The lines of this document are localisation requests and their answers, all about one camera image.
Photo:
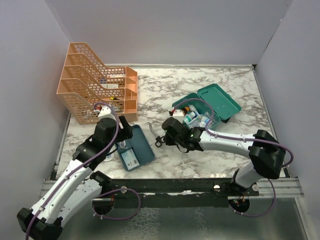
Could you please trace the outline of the clear small plastic packet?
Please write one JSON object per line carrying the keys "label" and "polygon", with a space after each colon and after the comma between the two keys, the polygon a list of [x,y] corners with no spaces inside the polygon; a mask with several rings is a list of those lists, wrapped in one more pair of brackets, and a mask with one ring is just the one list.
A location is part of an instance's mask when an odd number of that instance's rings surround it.
{"label": "clear small plastic packet", "polygon": [[125,149],[126,148],[126,142],[125,141],[121,141],[118,143],[118,146],[122,149]]}

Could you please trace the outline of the teal divided tray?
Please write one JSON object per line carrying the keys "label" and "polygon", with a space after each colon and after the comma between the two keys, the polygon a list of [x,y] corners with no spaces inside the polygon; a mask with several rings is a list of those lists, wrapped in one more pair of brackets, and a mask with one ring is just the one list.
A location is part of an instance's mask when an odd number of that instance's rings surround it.
{"label": "teal divided tray", "polygon": [[[141,127],[137,124],[132,126],[133,128],[133,137],[131,139],[125,140],[126,142],[126,148],[120,148],[118,146],[117,153],[119,155],[119,158],[122,162],[122,165],[124,169],[128,172],[131,172],[133,170],[136,170],[137,168],[140,168],[144,165],[147,165],[151,163],[155,159],[155,154],[149,145],[149,142],[142,131]],[[125,165],[125,162],[121,156],[122,153],[132,149],[135,153],[135,156],[139,162],[139,166],[128,170],[127,166]]]}

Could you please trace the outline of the white bottle green label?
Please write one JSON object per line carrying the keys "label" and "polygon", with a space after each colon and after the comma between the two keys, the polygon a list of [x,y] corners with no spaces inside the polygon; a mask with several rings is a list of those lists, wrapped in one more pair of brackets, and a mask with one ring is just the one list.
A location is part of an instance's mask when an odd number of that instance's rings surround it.
{"label": "white bottle green label", "polygon": [[194,111],[191,111],[184,116],[183,121],[185,123],[190,123],[195,117],[197,117],[197,114]]}

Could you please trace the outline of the metal tweezers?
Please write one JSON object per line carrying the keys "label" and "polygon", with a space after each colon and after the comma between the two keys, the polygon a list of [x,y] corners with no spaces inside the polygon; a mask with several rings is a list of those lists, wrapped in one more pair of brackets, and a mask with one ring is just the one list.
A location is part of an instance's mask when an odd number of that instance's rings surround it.
{"label": "metal tweezers", "polygon": [[149,130],[153,133],[153,127],[152,127],[152,124],[150,122],[148,122],[148,127],[149,127]]}

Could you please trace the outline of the blue white packet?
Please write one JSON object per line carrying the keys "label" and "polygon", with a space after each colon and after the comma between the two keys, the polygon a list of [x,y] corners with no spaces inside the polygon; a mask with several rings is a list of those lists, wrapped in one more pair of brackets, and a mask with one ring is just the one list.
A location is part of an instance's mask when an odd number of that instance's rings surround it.
{"label": "blue white packet", "polygon": [[134,151],[132,149],[127,150],[126,152],[123,152],[121,154],[122,159],[127,167],[128,170],[131,170],[135,167],[138,167],[140,165]]}

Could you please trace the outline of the small bottle blue cap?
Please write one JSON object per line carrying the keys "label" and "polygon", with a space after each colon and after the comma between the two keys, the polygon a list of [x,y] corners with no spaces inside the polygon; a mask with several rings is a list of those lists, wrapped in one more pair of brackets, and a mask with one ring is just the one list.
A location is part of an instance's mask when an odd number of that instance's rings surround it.
{"label": "small bottle blue cap", "polygon": [[189,107],[190,111],[194,112],[197,116],[198,116],[198,115],[201,115],[201,114],[198,112],[198,110],[195,108],[194,105],[189,105],[188,107]]}

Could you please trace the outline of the brown iodine bottle orange cap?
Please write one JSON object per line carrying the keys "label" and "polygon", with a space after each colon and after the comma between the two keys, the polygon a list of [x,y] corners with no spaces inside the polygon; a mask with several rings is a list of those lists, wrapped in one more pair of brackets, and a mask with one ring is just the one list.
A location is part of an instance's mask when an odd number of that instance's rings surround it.
{"label": "brown iodine bottle orange cap", "polygon": [[185,115],[190,111],[188,106],[184,107],[182,110],[183,110]]}

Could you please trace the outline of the small blue white box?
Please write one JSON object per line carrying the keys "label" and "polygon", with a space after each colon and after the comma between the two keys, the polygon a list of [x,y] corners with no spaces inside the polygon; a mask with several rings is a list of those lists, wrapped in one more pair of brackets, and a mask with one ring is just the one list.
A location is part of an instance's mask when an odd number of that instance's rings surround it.
{"label": "small blue white box", "polygon": [[196,127],[201,127],[204,128],[206,126],[206,124],[209,122],[208,124],[208,129],[210,130],[214,130],[215,127],[220,123],[219,120],[216,120],[215,118],[212,119],[212,121],[210,121],[211,118],[211,114],[208,112],[205,112],[204,114],[200,114],[197,116],[196,121],[195,121],[195,126]]}

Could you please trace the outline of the green medicine box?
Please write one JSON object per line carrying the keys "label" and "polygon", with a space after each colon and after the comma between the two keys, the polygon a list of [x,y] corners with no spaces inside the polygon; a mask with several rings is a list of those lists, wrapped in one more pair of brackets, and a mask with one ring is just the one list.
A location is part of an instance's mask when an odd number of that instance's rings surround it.
{"label": "green medicine box", "polygon": [[[208,112],[213,118],[219,120],[219,124],[227,123],[231,117],[242,110],[241,106],[216,83],[200,88],[197,92],[192,92],[172,104],[173,107],[176,105],[179,105],[180,109],[193,105],[201,115]],[[196,118],[186,123],[187,127],[195,127]]]}

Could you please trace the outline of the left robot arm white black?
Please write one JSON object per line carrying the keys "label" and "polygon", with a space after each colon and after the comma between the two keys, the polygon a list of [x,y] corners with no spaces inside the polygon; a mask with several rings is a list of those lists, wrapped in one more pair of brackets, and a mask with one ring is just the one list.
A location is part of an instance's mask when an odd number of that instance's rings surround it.
{"label": "left robot arm white black", "polygon": [[133,128],[122,115],[108,113],[100,117],[94,133],[80,144],[64,173],[50,190],[31,208],[17,214],[25,238],[57,240],[67,222],[90,200],[106,197],[111,190],[107,177],[97,166],[115,144],[131,139]]}

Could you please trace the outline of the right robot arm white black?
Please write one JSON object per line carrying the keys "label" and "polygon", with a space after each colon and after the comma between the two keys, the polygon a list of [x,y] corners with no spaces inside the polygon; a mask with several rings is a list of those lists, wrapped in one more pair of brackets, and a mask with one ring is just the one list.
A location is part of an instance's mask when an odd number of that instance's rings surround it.
{"label": "right robot arm white black", "polygon": [[250,159],[250,163],[232,176],[229,189],[236,196],[260,179],[277,180],[280,177],[287,150],[265,130],[241,135],[221,133],[204,127],[188,128],[173,117],[165,120],[161,128],[165,131],[167,146],[182,147],[187,153],[220,151]]}

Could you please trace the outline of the mask packet under tray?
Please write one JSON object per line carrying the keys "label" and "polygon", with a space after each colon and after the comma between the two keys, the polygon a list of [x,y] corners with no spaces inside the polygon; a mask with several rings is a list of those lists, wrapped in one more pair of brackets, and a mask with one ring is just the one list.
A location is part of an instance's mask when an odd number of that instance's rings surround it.
{"label": "mask packet under tray", "polygon": [[112,154],[109,154],[106,156],[106,158],[104,159],[105,162],[109,162],[111,160],[113,160],[115,157],[115,153],[113,152]]}

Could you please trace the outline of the orange plastic file organizer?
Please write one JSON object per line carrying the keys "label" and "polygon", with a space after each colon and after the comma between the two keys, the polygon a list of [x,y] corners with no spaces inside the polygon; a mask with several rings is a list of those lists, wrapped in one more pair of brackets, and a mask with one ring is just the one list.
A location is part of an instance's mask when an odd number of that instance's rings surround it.
{"label": "orange plastic file organizer", "polygon": [[98,122],[98,102],[129,122],[138,120],[138,73],[129,66],[106,66],[85,42],[69,44],[56,93],[81,125]]}

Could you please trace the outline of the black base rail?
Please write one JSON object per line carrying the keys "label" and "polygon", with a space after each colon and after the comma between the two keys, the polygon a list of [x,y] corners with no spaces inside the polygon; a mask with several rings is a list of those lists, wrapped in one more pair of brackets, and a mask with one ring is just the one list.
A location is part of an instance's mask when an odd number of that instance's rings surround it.
{"label": "black base rail", "polygon": [[111,179],[103,180],[102,192],[122,188],[139,194],[142,208],[218,207],[242,193],[232,190],[230,178]]}

